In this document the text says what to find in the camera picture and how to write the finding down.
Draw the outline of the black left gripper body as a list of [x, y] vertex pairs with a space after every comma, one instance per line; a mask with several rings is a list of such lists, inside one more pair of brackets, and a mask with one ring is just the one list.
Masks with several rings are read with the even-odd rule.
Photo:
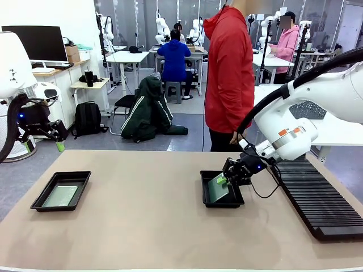
[[43, 105], [31, 105], [20, 108], [17, 122], [24, 135], [49, 136], [50, 110]]

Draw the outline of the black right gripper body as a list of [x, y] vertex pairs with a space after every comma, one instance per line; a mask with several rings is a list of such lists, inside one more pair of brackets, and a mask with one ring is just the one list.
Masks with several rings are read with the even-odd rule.
[[256, 155], [241, 153], [235, 165], [237, 185], [244, 186], [251, 184], [251, 177], [268, 168], [268, 164]]

